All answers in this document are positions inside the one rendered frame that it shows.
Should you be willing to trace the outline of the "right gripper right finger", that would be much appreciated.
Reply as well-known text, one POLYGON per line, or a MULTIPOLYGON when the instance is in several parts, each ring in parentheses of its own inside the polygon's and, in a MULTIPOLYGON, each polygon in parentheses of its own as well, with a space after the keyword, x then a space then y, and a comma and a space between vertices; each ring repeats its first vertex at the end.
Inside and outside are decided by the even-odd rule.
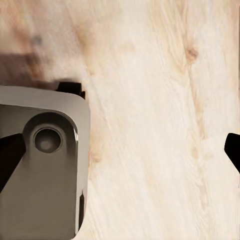
POLYGON ((228 133, 224 151, 240 173, 240 135, 228 133))

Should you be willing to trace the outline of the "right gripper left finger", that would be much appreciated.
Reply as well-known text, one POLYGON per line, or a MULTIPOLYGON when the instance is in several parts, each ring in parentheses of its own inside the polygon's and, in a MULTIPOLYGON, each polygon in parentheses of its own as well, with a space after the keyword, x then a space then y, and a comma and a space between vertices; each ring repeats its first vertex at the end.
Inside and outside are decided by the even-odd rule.
POLYGON ((0 138, 0 193, 26 153, 22 133, 0 138))

